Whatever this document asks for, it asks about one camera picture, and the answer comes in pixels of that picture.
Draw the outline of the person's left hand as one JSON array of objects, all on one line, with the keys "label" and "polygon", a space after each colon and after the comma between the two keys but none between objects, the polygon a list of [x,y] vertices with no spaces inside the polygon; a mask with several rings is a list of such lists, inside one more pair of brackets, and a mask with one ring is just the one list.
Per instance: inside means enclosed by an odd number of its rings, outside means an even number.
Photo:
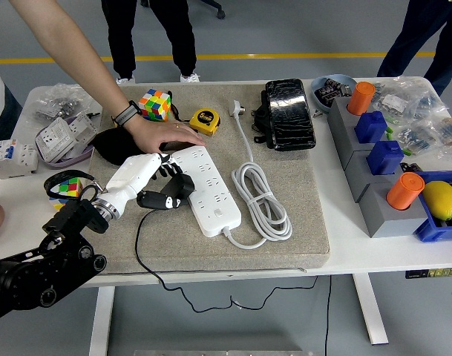
[{"label": "person's left hand", "polygon": [[167,142],[188,142],[204,146],[205,142],[188,125],[175,122],[151,122],[136,115],[124,124],[137,147],[144,153],[160,152],[160,145]]}]

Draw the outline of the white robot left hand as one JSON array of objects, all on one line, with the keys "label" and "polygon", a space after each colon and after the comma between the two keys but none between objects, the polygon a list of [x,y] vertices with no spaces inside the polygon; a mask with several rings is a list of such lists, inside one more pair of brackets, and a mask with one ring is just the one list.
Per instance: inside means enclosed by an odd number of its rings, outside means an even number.
[{"label": "white robot left hand", "polygon": [[[170,176],[171,180],[160,192],[146,191],[144,187],[157,172],[164,177]],[[142,154],[124,161],[94,205],[106,220],[117,220],[130,200],[136,200],[142,208],[168,210],[185,205],[193,191],[192,178],[183,173],[172,156]]]}]

